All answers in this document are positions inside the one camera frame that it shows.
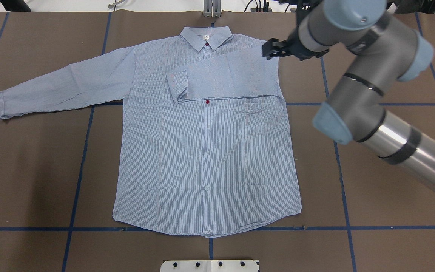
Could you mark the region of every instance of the striped shirt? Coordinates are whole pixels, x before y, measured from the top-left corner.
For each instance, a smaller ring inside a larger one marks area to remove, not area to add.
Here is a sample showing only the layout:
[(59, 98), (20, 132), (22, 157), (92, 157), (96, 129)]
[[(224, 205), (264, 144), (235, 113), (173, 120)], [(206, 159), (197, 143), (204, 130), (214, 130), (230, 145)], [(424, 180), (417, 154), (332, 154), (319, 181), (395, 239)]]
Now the striped shirt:
[(0, 119), (123, 99), (113, 217), (218, 237), (301, 211), (278, 59), (229, 28), (121, 48), (0, 92)]

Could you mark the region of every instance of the shirt pocket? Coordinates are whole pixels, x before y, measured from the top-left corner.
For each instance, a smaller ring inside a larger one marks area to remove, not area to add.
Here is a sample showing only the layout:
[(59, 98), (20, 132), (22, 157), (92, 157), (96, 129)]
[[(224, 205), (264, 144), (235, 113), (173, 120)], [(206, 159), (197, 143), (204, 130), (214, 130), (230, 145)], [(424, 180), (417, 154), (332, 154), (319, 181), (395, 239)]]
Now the shirt pocket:
[(287, 121), (283, 104), (276, 96), (264, 96), (247, 99), (230, 110), (243, 112), (241, 183), (268, 186), (277, 168), (273, 164), (278, 163), (270, 158), (280, 157), (275, 141), (285, 131)]
[(262, 97), (232, 99), (229, 110), (245, 112), (248, 114), (259, 113), (264, 109)]
[(131, 176), (140, 189), (154, 189), (162, 180), (162, 124), (165, 103), (137, 105), (130, 137), (135, 145), (128, 147), (136, 154), (131, 163)]

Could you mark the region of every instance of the light blue shirt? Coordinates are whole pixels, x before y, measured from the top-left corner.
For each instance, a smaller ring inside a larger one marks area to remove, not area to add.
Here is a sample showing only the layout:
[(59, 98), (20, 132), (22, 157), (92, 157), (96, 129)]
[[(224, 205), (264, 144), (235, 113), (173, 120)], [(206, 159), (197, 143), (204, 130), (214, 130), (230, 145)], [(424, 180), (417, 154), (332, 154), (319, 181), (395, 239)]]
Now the light blue shirt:
[(123, 99), (115, 220), (205, 237), (255, 229), (301, 211), (278, 59), (263, 43), (185, 28), (1, 91), (0, 118)]

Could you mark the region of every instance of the metal cylinder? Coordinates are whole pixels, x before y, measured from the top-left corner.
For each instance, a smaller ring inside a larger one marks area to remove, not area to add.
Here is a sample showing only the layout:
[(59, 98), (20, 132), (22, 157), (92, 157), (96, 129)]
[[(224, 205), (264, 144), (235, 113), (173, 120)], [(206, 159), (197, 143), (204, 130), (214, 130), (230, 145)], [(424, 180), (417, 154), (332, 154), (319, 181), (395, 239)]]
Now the metal cylinder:
[(406, 168), (435, 191), (435, 141), (432, 138), (387, 112), (382, 125), (362, 144), (389, 163)]

